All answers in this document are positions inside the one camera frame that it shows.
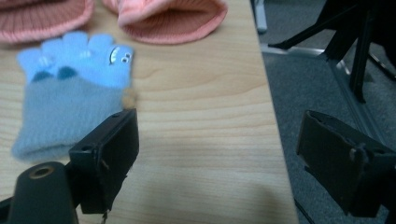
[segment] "light blue glove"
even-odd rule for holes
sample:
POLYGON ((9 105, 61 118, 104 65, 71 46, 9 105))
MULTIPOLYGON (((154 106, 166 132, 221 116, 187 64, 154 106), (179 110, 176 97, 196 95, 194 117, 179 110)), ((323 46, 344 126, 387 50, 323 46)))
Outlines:
POLYGON ((127 88, 131 85, 132 48, 113 44, 111 35, 84 32, 66 33, 42 43, 41 49, 26 49, 17 59, 26 74, 26 81, 58 74, 64 67, 75 70, 91 83, 106 87, 127 88))
POLYGON ((14 157, 38 162, 67 156, 69 148, 122 110, 133 50, 112 43, 110 35, 88 41, 73 32, 18 54, 27 84, 14 157))

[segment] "wooden table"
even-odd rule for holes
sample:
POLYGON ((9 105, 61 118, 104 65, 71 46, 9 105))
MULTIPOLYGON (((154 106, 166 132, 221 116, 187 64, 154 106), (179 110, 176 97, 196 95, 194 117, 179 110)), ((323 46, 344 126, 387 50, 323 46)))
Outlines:
MULTIPOLYGON (((250 9, 248 0, 229 0, 207 38, 154 46, 132 41, 97 2, 83 29, 135 49, 140 135, 107 223, 298 222, 250 9)), ((9 152, 22 126, 24 74, 15 56, 26 47, 0 45, 0 200, 32 166, 9 152)))

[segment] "black stand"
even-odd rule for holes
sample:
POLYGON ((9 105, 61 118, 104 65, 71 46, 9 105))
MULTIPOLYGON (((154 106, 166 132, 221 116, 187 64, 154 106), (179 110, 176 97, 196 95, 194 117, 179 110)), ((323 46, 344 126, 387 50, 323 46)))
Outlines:
POLYGON ((369 60, 370 62, 372 62, 379 70, 381 70, 381 72, 383 72, 385 74, 385 76, 387 76, 387 78, 389 78, 392 81, 396 81, 396 75, 391 73, 388 68, 381 63, 373 54, 369 54, 369 60))
POLYGON ((49 161, 20 174, 14 196, 0 202, 0 223, 78 224, 78 205, 106 220, 138 152, 136 110, 113 114, 69 150, 66 165, 49 161))
POLYGON ((323 54, 328 60, 340 62, 355 40, 358 39, 349 87, 358 101, 365 103, 362 94, 364 71, 367 59, 369 59, 370 55, 369 48, 372 42, 375 17, 383 1, 384 0, 357 0, 356 3, 349 4, 349 7, 341 10, 339 13, 331 15, 324 20, 318 20, 314 25, 308 27, 294 37, 281 43, 270 44, 268 46, 279 49, 290 49, 312 35, 316 35, 324 29, 332 29, 336 26, 336 33, 323 54))
POLYGON ((345 214, 376 217, 389 210, 396 223, 396 153, 341 120, 305 111, 297 154, 345 214))

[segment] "glove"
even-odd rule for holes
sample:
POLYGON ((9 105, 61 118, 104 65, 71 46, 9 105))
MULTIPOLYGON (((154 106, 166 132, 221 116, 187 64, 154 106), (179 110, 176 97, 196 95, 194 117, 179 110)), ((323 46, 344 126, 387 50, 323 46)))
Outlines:
POLYGON ((227 14, 222 0, 103 0, 119 13, 118 24, 133 39, 181 44, 214 31, 227 14))
POLYGON ((111 35, 88 35, 70 32, 63 38, 45 41, 41 49, 22 51, 17 59, 26 74, 26 81, 40 78, 38 72, 56 74, 62 67, 71 67, 91 83, 106 87, 126 88, 130 85, 130 62, 133 50, 114 45, 111 35))
POLYGON ((122 110, 133 50, 113 45, 110 35, 93 35, 83 45, 82 36, 87 37, 81 32, 66 34, 17 56, 27 84, 23 124, 11 149, 15 158, 60 159, 108 116, 122 110), (77 36, 76 44, 68 40, 77 36))

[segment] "pink knit hat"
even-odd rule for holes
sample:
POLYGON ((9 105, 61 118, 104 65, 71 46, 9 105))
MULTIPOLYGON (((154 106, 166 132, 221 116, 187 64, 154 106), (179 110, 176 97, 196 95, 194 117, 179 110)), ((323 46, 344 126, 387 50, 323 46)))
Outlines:
POLYGON ((222 0, 103 0, 119 13, 119 27, 133 39, 181 44, 214 31, 227 14, 222 0))
POLYGON ((86 23, 93 9, 94 0, 0 0, 0 42, 62 35, 86 23))

